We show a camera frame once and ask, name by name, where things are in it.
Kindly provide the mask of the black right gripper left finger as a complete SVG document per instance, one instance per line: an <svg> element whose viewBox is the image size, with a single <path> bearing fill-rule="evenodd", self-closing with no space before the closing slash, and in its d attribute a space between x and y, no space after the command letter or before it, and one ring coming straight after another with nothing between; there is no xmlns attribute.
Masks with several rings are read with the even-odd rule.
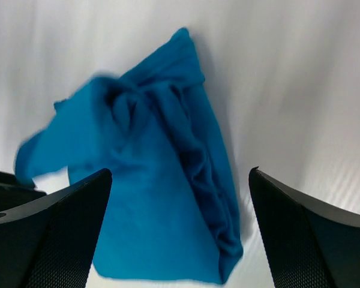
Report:
<svg viewBox="0 0 360 288"><path fill-rule="evenodd" d="M0 287L85 287L110 196L108 169L0 212Z"/></svg>

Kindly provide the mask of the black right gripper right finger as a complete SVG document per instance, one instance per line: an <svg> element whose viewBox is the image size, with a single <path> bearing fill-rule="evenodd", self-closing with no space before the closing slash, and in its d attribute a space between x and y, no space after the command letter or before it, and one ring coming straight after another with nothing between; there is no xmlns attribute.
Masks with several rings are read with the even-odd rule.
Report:
<svg viewBox="0 0 360 288"><path fill-rule="evenodd" d="M275 287L360 287L360 215L253 168L251 199Z"/></svg>

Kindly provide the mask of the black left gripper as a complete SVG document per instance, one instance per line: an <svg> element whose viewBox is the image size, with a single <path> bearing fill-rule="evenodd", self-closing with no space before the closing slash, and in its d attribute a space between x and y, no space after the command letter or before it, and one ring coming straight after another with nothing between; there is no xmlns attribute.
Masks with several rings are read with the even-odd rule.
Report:
<svg viewBox="0 0 360 288"><path fill-rule="evenodd" d="M26 204L46 195L35 185L23 185L9 173L0 172L0 212Z"/></svg>

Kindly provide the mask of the bright blue t-shirt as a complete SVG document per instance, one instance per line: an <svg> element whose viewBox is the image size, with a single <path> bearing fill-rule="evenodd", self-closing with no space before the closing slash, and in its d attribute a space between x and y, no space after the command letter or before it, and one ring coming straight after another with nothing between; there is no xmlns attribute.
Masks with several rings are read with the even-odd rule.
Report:
<svg viewBox="0 0 360 288"><path fill-rule="evenodd" d="M224 284L242 257L223 138L187 29L125 74L98 74L23 142L18 180L107 168L112 188L93 263L106 278Z"/></svg>

